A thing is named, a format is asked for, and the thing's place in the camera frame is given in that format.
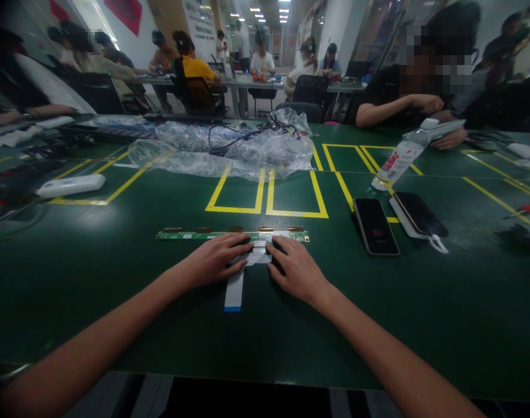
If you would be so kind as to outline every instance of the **red sign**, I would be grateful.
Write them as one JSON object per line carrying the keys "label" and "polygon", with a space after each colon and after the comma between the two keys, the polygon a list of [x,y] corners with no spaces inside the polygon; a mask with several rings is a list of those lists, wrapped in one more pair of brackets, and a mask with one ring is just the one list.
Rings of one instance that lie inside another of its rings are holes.
{"label": "red sign", "polygon": [[132,31],[139,36],[139,25],[143,6],[138,0],[104,0],[104,4],[112,13]]}

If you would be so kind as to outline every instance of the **hand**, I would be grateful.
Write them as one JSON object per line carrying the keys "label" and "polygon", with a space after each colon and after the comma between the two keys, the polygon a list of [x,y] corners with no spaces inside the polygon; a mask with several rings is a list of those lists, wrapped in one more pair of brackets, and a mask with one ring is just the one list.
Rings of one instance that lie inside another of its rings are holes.
{"label": "hand", "polygon": [[421,108],[423,114],[432,114],[440,111],[445,102],[439,96],[434,95],[410,95],[411,105]]}
{"label": "hand", "polygon": [[161,277],[179,282],[185,291],[226,280],[239,273],[247,264],[247,260],[244,260],[226,266],[238,255],[253,248],[253,243],[237,245],[249,238],[248,234],[229,232],[210,239],[174,267],[166,270]]}
{"label": "hand", "polygon": [[16,112],[16,111],[11,111],[11,112],[7,112],[7,113],[1,113],[0,114],[0,126],[18,122],[22,118],[23,118],[23,116],[20,113]]}
{"label": "hand", "polygon": [[286,275],[269,263],[268,267],[272,278],[280,287],[294,297],[314,307],[320,303],[331,284],[325,279],[323,273],[309,255],[303,244],[283,236],[274,236],[272,240],[280,245],[286,252],[267,244],[266,249],[278,261]]}
{"label": "hand", "polygon": [[468,132],[466,132],[464,127],[461,127],[460,129],[451,132],[443,138],[433,142],[431,147],[441,151],[447,151],[460,145],[466,138],[468,138]]}

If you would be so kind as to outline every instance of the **black smartphone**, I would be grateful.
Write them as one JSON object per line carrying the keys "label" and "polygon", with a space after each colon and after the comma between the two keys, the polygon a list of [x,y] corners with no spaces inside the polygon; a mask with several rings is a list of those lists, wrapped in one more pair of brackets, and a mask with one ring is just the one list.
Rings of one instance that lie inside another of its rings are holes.
{"label": "black smartphone", "polygon": [[400,254],[381,201],[354,199],[354,208],[366,251],[371,255]]}
{"label": "black smartphone", "polygon": [[449,236],[449,231],[431,212],[419,194],[396,192],[394,196],[417,233],[439,237]]}

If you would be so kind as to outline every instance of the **bottle cap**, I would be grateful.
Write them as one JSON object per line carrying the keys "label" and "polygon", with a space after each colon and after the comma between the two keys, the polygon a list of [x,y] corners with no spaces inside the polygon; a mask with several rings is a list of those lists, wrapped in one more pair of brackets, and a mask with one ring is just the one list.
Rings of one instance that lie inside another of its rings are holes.
{"label": "bottle cap", "polygon": [[427,118],[422,123],[420,128],[424,129],[433,129],[439,124],[439,121],[437,119],[433,118]]}

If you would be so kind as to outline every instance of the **yellow shirt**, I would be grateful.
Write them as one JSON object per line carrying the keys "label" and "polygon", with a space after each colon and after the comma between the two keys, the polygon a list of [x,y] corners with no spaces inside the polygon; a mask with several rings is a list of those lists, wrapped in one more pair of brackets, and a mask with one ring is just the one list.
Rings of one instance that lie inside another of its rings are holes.
{"label": "yellow shirt", "polygon": [[207,81],[214,80],[214,71],[200,59],[183,55],[183,72],[186,77],[203,77]]}

